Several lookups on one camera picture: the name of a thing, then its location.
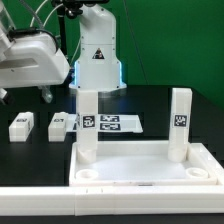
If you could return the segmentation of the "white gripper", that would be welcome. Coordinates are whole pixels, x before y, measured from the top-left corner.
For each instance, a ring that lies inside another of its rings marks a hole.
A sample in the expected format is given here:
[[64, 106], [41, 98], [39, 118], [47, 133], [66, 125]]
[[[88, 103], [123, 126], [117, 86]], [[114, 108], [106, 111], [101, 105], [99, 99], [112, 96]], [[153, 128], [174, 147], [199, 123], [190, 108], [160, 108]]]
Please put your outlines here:
[[9, 40], [0, 28], [0, 102], [13, 103], [13, 97], [3, 88], [41, 86], [41, 96], [51, 103], [49, 86], [62, 84], [70, 66], [53, 38], [41, 31], [34, 35]]

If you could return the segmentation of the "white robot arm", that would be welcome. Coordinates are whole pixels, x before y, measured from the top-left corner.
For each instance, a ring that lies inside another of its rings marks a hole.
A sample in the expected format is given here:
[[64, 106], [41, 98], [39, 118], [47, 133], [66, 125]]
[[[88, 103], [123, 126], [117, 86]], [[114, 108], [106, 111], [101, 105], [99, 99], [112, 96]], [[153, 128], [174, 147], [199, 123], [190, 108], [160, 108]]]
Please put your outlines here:
[[124, 89], [121, 62], [116, 57], [116, 19], [103, 6], [109, 0], [48, 0], [62, 16], [80, 22], [80, 56], [70, 65], [46, 21], [27, 10], [37, 26], [17, 29], [0, 0], [0, 101], [8, 104], [9, 88], [36, 86], [52, 101], [50, 87], [74, 73], [72, 89], [102, 94]]

